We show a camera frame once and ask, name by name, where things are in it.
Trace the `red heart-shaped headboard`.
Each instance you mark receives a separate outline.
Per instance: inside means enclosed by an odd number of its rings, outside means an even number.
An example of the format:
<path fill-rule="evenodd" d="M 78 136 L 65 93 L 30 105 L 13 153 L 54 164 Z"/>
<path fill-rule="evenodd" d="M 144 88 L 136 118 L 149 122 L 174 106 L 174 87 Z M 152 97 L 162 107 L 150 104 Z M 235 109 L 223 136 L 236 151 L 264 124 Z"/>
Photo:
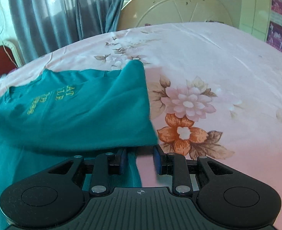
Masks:
<path fill-rule="evenodd" d="M 22 66 L 15 45 L 8 41 L 0 41 L 0 77 Z"/>

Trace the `pink floral bed sheet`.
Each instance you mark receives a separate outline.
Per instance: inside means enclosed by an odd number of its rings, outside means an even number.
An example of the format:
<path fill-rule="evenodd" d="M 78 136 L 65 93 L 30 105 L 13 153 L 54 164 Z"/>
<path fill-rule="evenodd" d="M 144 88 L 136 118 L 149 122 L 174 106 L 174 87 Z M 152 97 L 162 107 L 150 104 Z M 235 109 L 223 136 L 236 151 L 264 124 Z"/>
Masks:
<path fill-rule="evenodd" d="M 146 69 L 153 125 L 166 126 L 170 101 L 184 88 L 211 98 L 215 112 L 195 125 L 214 130 L 223 163 L 272 186 L 282 200 L 282 53 L 217 22 L 169 23 L 90 37 L 38 58 L 0 80 L 34 80 L 44 68 L 117 70 L 129 60 Z M 282 208 L 275 223 L 282 229 Z"/>

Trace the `cream round headboard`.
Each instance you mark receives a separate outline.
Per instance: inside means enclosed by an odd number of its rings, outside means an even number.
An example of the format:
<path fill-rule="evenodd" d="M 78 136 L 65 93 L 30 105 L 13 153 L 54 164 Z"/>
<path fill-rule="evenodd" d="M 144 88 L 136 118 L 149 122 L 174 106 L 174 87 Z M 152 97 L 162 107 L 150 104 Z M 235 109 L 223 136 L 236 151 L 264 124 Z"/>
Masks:
<path fill-rule="evenodd" d="M 219 22 L 232 26 L 218 0 L 130 0 L 121 10 L 117 30 L 184 22 Z"/>

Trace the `teal long sleeve sweatshirt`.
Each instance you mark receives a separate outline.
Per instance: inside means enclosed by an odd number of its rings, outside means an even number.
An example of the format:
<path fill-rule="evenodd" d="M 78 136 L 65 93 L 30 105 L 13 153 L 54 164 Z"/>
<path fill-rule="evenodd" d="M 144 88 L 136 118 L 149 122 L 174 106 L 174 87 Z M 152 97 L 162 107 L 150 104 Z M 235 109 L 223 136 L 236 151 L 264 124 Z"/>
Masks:
<path fill-rule="evenodd" d="M 157 142 L 142 62 L 113 71 L 46 69 L 0 97 L 0 196 L 69 156 Z M 0 229 L 6 225 L 0 210 Z"/>

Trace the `cream wardrobe with posters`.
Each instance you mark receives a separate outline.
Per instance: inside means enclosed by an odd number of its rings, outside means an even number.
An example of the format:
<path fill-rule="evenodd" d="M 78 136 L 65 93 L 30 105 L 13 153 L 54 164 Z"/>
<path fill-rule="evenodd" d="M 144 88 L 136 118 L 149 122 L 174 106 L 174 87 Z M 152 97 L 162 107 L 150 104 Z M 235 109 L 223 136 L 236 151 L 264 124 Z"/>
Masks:
<path fill-rule="evenodd" d="M 282 52 L 282 0 L 241 0 L 239 29 Z"/>

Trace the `blue grey curtain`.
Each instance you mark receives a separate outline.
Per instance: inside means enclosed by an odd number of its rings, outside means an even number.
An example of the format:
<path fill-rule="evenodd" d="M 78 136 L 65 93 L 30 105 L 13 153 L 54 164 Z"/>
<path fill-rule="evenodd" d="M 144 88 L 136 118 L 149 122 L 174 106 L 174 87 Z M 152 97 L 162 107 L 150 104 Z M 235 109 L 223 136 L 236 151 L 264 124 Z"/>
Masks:
<path fill-rule="evenodd" d="M 124 0 L 9 0 L 26 63 L 59 48 L 117 29 Z"/>

